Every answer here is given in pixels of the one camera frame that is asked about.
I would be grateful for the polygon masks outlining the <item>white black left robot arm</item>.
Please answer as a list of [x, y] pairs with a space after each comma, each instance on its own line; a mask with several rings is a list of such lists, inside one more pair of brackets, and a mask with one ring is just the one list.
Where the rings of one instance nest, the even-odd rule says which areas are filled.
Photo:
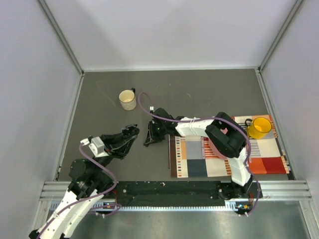
[[114, 159], [124, 159], [140, 130], [136, 125], [118, 134], [103, 134], [80, 141], [82, 159], [72, 162], [69, 184], [63, 199], [40, 228], [29, 234], [31, 239], [69, 239], [91, 208], [103, 197], [109, 197], [118, 180], [107, 165]]

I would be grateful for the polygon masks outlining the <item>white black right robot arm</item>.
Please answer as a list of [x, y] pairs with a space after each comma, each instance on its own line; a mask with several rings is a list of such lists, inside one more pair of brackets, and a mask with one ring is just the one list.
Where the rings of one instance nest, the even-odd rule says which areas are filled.
[[210, 118], [173, 118], [163, 108], [150, 108], [147, 113], [153, 117], [149, 122], [148, 136], [144, 145], [160, 142], [169, 134], [178, 137], [200, 136], [210, 139], [218, 154], [226, 157], [231, 167], [233, 192], [244, 197], [251, 191], [252, 181], [256, 181], [257, 192], [261, 186], [249, 168], [251, 143], [246, 131], [229, 115], [219, 112]]

